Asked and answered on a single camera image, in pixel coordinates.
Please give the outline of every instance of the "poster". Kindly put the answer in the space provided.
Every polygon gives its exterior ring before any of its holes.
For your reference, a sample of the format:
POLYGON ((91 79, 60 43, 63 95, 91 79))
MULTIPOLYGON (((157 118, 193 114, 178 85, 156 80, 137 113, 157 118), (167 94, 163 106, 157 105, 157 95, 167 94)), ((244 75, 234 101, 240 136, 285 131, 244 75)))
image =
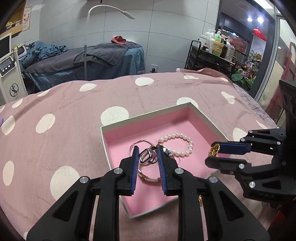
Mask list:
POLYGON ((22 18, 22 30, 28 30, 30 28, 30 18, 31 18, 32 7, 26 7, 24 10, 24 16, 22 18))

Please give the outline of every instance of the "pink box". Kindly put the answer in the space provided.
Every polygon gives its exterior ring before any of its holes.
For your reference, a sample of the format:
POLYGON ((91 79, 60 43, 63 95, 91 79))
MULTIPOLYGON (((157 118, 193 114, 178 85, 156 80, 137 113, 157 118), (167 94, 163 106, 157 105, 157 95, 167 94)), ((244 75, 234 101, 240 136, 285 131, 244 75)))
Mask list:
MULTIPOLYGON (((215 169, 205 165, 210 145, 214 141, 228 141, 226 136, 194 105, 186 103, 136 116, 121 122, 101 127, 102 139, 108 164, 111 169, 119 166, 120 161, 129 156, 130 146, 138 140, 148 140, 154 144, 159 138, 171 133, 183 133, 194 142, 189 157, 180 158, 179 167, 190 171, 194 176, 207 178, 215 169)), ((165 142, 167 148, 185 151, 188 142, 175 138, 165 142)), ((148 143, 137 144, 142 152, 148 143)), ((158 164, 142 167, 149 177, 159 177, 158 164)), ((163 195, 161 183, 150 183, 137 178, 136 190, 132 197, 122 197, 130 217, 137 217, 162 207, 177 197, 163 195)))

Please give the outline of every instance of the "pearl bracelet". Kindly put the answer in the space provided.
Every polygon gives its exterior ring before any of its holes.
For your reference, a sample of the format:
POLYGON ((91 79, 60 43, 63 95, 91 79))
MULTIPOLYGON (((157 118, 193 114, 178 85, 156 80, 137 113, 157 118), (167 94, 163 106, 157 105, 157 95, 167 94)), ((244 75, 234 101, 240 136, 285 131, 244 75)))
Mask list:
POLYGON ((160 145, 162 145, 163 147, 165 147, 174 156, 180 156, 180 157, 189 156, 192 153, 192 150, 193 150, 193 141, 191 140, 190 137, 185 136, 182 133, 169 134, 167 136, 164 136, 164 137, 159 139, 158 143, 160 145), (170 139, 175 139, 175 138, 182 138, 184 141, 187 141, 188 144, 189 144, 188 149, 186 151, 184 151, 184 152, 179 152, 179 151, 171 150, 170 148, 167 148, 164 145, 165 141, 170 140, 170 139))

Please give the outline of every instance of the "white tiled wall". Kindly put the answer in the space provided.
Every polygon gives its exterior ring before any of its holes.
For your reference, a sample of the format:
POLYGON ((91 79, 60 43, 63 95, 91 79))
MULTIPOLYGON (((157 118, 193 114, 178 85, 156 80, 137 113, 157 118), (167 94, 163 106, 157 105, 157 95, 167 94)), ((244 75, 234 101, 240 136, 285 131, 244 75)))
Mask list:
POLYGON ((208 27, 215 28, 220 0, 103 0, 128 11, 130 20, 112 8, 98 7, 100 0, 43 0, 40 14, 40 40, 68 48, 110 42, 121 35, 143 46, 146 72, 151 64, 158 72, 184 68, 191 40, 197 40, 208 27))
POLYGON ((24 43, 29 44, 39 40, 39 19, 43 0, 27 0, 26 7, 32 7, 30 28, 11 39, 12 47, 24 43))

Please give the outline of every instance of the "white machine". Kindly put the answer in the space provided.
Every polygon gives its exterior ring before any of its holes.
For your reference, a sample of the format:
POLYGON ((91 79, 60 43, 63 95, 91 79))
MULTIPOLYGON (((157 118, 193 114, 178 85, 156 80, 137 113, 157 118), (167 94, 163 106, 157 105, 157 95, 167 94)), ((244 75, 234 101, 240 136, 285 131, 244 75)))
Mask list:
POLYGON ((11 50, 11 33, 0 38, 0 106, 28 95, 17 51, 11 50))

